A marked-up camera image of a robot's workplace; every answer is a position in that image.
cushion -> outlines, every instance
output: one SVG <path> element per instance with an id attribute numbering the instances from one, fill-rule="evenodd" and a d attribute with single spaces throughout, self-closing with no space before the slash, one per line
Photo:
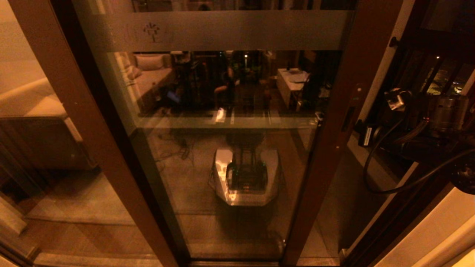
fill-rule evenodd
<path id="1" fill-rule="evenodd" d="M 127 72 L 127 78 L 129 78 L 129 80 L 133 80 L 137 78 L 138 76 L 142 75 L 142 70 L 137 68 L 136 66 L 129 66 L 126 72 Z"/>
<path id="2" fill-rule="evenodd" d="M 47 78 L 5 92 L 0 95 L 0 116 L 23 116 L 51 94 L 54 91 Z"/>
<path id="3" fill-rule="evenodd" d="M 158 56 L 142 56 L 135 55 L 137 59 L 137 67 L 142 70 L 157 70 L 164 67 L 163 55 Z"/>
<path id="4" fill-rule="evenodd" d="M 158 89 L 160 86 L 165 85 L 169 81 L 169 76 L 174 72 L 171 68 L 163 68 L 154 71 L 144 71 L 142 75 L 138 77 L 136 81 L 136 96 L 142 97 L 148 91 L 152 89 Z"/>
<path id="5" fill-rule="evenodd" d="M 173 67 L 172 62 L 171 62 L 171 54 L 139 54 L 137 56 L 141 56 L 141 57 L 158 57 L 158 56 L 161 56 L 162 59 L 163 59 L 163 67 Z"/>
<path id="6" fill-rule="evenodd" d="M 56 95 L 50 95 L 41 100 L 33 109 L 24 115 L 24 117 L 33 116 L 55 116 L 66 118 L 67 113 L 63 104 Z"/>
<path id="7" fill-rule="evenodd" d="M 131 63 L 130 63 L 129 57 L 127 56 L 127 53 L 120 52 L 119 56 L 120 56 L 120 60 L 122 61 L 123 67 L 128 68 L 131 65 Z"/>

frosted glass strip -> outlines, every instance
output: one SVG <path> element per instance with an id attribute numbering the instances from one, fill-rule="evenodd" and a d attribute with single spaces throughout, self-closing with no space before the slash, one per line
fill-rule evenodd
<path id="1" fill-rule="evenodd" d="M 80 14 L 96 52 L 339 50 L 353 11 Z"/>

black cable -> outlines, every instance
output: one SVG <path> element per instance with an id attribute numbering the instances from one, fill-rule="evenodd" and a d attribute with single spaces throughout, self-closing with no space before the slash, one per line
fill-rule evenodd
<path id="1" fill-rule="evenodd" d="M 400 187 L 396 187 L 394 189 L 391 189 L 391 190 L 386 190 L 386 191 L 378 191 L 378 190 L 374 190 L 373 188 L 371 188 L 369 182 L 368 182 L 368 167 L 370 165 L 370 161 L 371 161 L 371 158 L 373 156 L 373 154 L 375 153 L 376 149 L 380 146 L 381 142 L 384 140 L 384 138 L 386 138 L 397 126 L 399 126 L 399 124 L 401 124 L 402 122 L 404 121 L 404 118 L 402 118 L 401 120 L 399 120 L 396 124 L 394 124 L 391 129 L 389 129 L 389 131 L 387 131 L 377 142 L 376 144 L 374 145 L 373 149 L 371 149 L 371 152 L 370 154 L 368 155 L 368 158 L 366 159 L 366 163 L 364 165 L 364 168 L 363 168 L 363 181 L 364 181 L 364 184 L 366 186 L 366 188 L 368 189 L 368 191 L 370 191 L 371 193 L 374 193 L 374 194 L 393 194 L 393 193 L 397 193 L 397 192 L 401 192 L 401 191 L 404 191 L 404 190 L 407 190 L 409 188 L 412 188 L 420 183 L 422 183 L 423 181 L 425 181 L 427 178 L 429 178 L 430 176 L 432 176 L 435 172 L 437 172 L 438 170 L 442 169 L 444 166 L 446 166 L 447 164 L 449 163 L 452 163 L 453 161 L 455 161 L 456 159 L 459 159 L 465 155 L 468 155 L 470 153 L 473 153 L 475 152 L 475 148 L 472 148 L 472 149 L 468 149 L 468 150 L 465 150 L 457 155 L 455 155 L 454 157 L 444 161 L 443 163 L 441 163 L 440 165 L 438 165 L 436 168 L 432 169 L 430 172 L 428 172 L 426 175 L 420 177 L 419 179 L 415 180 L 414 182 L 410 183 L 410 184 L 405 184 L 405 185 L 402 185 Z"/>
<path id="2" fill-rule="evenodd" d="M 173 156 L 178 155 L 180 156 L 182 160 L 190 159 L 191 165 L 193 167 L 195 166 L 195 156 L 193 153 L 193 149 L 194 149 L 196 140 L 194 140 L 193 142 L 187 142 L 185 138 L 178 139 L 178 137 L 175 135 L 173 136 L 173 138 L 164 138 L 161 134 L 159 134 L 158 137 L 164 141 L 173 141 L 175 144 L 177 144 L 180 147 L 180 149 L 176 152 L 163 152 L 155 160 L 155 162 L 163 162 L 166 159 L 169 159 Z"/>
<path id="3" fill-rule="evenodd" d="M 412 131 L 404 136 L 394 140 L 395 144 L 403 144 L 412 140 L 412 138 L 418 136 L 429 125 L 429 119 L 424 118 Z"/>

wooden door frame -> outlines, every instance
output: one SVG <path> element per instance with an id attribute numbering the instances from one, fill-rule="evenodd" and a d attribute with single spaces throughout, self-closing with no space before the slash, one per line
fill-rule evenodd
<path id="1" fill-rule="evenodd" d="M 9 3 L 64 109 L 137 227 L 164 266 L 178 267 L 179 258 L 173 253 L 173 244 L 166 239 L 169 233 L 157 223 L 163 218 L 158 205 L 151 202 L 155 199 L 150 197 L 152 190 L 147 183 L 136 179 L 139 175 L 144 177 L 144 173 L 137 167 L 138 160 L 119 116 L 113 108 L 101 108 L 102 105 L 113 107 L 112 100 L 109 95 L 92 93 L 94 88 L 85 80 L 51 1 L 10 0 Z M 124 147 L 132 153 L 125 154 Z"/>
<path id="2" fill-rule="evenodd" d="M 325 121 L 313 144 L 283 265 L 295 266 L 302 253 L 391 39 L 402 2 L 358 3 Z"/>
<path id="3" fill-rule="evenodd" d="M 77 31 L 79 22 L 71 18 L 71 28 L 61 28 L 51 2 L 54 0 L 32 5 L 28 0 L 10 0 L 45 74 L 119 198 L 164 266 L 181 266 L 184 263 L 179 262 L 177 245 L 163 224 L 163 212 L 150 186 L 144 182 L 144 172 L 89 47 L 77 46 L 82 48 L 82 59 L 78 58 L 78 51 L 71 49 L 68 31 L 77 35 L 76 41 L 78 38 L 86 41 L 82 31 Z M 401 5 L 402 0 L 361 0 L 358 4 L 328 115 L 314 142 L 301 186 L 281 265 L 295 266 L 300 257 L 389 43 Z M 81 64 L 88 64 L 91 69 L 85 70 Z M 88 80 L 94 73 L 96 78 Z"/>

white wall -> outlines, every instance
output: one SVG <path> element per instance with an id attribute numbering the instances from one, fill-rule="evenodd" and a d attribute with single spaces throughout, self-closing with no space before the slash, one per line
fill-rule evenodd
<path id="1" fill-rule="evenodd" d="M 7 0 L 0 0 L 0 94 L 44 78 Z"/>
<path id="2" fill-rule="evenodd" d="M 2 266 L 2 267 L 17 267 L 18 265 L 13 264 L 11 261 L 5 259 L 4 257 L 2 257 L 2 255 L 0 255 L 0 266 Z"/>
<path id="3" fill-rule="evenodd" d="M 475 243 L 475 196 L 454 188 L 376 267 L 438 267 Z"/>

